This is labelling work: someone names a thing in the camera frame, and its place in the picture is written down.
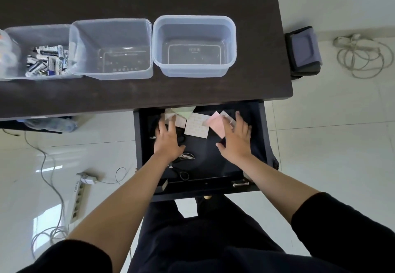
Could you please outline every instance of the forearm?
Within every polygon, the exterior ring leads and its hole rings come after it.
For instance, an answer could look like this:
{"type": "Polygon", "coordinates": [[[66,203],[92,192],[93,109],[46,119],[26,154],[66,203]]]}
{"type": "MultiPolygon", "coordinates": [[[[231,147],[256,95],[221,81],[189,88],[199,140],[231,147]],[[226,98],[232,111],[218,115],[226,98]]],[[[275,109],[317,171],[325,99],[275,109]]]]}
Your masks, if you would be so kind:
{"type": "Polygon", "coordinates": [[[119,272],[166,166],[164,158],[153,155],[131,179],[96,207],[68,239],[102,249],[111,258],[113,272],[119,272]]]}
{"type": "Polygon", "coordinates": [[[241,160],[238,166],[250,176],[289,223],[303,202],[319,192],[266,165],[253,155],[241,160]]]}

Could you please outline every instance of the plastic container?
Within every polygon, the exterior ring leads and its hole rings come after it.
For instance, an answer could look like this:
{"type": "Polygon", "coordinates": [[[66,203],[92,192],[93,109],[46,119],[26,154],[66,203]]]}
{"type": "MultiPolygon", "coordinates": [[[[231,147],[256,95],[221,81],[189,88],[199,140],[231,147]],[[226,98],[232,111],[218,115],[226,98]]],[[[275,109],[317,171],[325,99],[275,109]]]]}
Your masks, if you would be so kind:
{"type": "Polygon", "coordinates": [[[69,24],[55,24],[46,26],[19,26],[10,27],[4,31],[12,42],[12,51],[17,56],[15,66],[4,69],[3,78],[47,80],[60,78],[76,78],[73,74],[53,76],[25,76],[27,55],[31,54],[33,47],[63,45],[69,46],[69,24]]]}
{"type": "Polygon", "coordinates": [[[70,28],[69,68],[100,80],[150,78],[151,40],[147,19],[76,21],[70,28]]]}
{"type": "Polygon", "coordinates": [[[17,65],[20,53],[20,49],[9,35],[0,29],[0,81],[10,81],[5,79],[4,76],[8,68],[17,65]]]}
{"type": "Polygon", "coordinates": [[[48,130],[57,131],[60,133],[70,133],[77,128],[77,123],[74,120],[58,117],[26,119],[17,121],[23,122],[27,127],[30,127],[33,130],[48,130]]]}
{"type": "Polygon", "coordinates": [[[226,16],[160,16],[152,57],[171,77],[221,77],[236,61],[236,26],[226,16]]]}

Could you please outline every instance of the pink sticky note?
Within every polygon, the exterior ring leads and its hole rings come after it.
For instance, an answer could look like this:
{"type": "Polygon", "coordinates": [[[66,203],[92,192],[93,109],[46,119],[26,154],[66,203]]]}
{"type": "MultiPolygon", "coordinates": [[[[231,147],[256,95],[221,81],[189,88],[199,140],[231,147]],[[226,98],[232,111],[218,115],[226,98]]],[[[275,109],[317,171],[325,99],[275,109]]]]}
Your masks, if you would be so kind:
{"type": "Polygon", "coordinates": [[[222,122],[222,116],[218,112],[215,112],[210,119],[205,121],[205,125],[211,127],[221,139],[225,137],[224,123],[222,122]]]}

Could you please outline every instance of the black clothing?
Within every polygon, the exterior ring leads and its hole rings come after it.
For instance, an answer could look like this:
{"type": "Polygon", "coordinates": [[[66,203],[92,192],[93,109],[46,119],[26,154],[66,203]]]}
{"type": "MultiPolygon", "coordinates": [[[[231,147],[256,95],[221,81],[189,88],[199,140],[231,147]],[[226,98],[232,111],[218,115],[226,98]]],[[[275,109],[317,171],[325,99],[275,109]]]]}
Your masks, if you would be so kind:
{"type": "MultiPolygon", "coordinates": [[[[284,253],[225,196],[196,201],[194,218],[183,218],[174,201],[150,204],[129,273],[380,272],[392,267],[395,233],[326,193],[306,200],[291,221],[313,257],[284,253]]],[[[111,272],[111,260],[93,245],[66,240],[20,272],[52,272],[57,267],[106,273],[111,272]]]]}

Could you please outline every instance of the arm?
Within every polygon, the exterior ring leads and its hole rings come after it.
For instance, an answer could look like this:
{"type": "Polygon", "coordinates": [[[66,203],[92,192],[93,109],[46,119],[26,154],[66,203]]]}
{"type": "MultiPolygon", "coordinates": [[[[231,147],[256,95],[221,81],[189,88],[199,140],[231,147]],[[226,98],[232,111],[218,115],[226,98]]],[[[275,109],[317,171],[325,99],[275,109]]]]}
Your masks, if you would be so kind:
{"type": "Polygon", "coordinates": [[[242,169],[254,181],[274,207],[291,223],[292,216],[309,197],[319,191],[266,165],[251,154],[251,126],[236,112],[236,127],[222,118],[226,148],[217,143],[221,155],[242,169]]]}
{"type": "Polygon", "coordinates": [[[168,163],[180,156],[185,146],[178,146],[175,116],[167,131],[164,117],[155,131],[154,154],[148,162],[96,207],[67,239],[90,243],[105,253],[113,272],[120,272],[131,243],[168,163]]]}

